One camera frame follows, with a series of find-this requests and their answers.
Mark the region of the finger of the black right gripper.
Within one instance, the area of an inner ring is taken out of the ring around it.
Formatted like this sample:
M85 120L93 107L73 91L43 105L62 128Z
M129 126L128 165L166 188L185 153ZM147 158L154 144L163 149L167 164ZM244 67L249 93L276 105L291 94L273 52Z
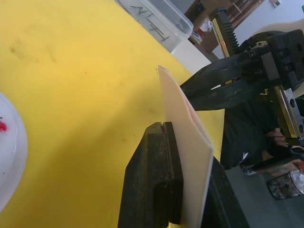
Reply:
M212 90L203 90L187 99L196 111L235 107L264 92L264 82L236 81Z
M205 94L226 81L241 77L246 68L258 62L258 57L250 57L248 53L223 58L200 69L180 87L186 95Z

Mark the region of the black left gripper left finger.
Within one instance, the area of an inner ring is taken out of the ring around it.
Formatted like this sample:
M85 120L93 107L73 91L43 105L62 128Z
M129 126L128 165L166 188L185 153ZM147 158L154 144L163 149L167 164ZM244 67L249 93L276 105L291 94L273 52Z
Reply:
M171 122L146 128L125 169L118 227L180 224L183 173Z

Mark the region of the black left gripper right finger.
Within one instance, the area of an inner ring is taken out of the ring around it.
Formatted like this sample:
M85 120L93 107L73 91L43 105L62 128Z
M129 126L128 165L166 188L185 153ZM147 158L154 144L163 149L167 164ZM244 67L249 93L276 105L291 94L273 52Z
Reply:
M248 228L249 223L220 162L214 158L202 228Z

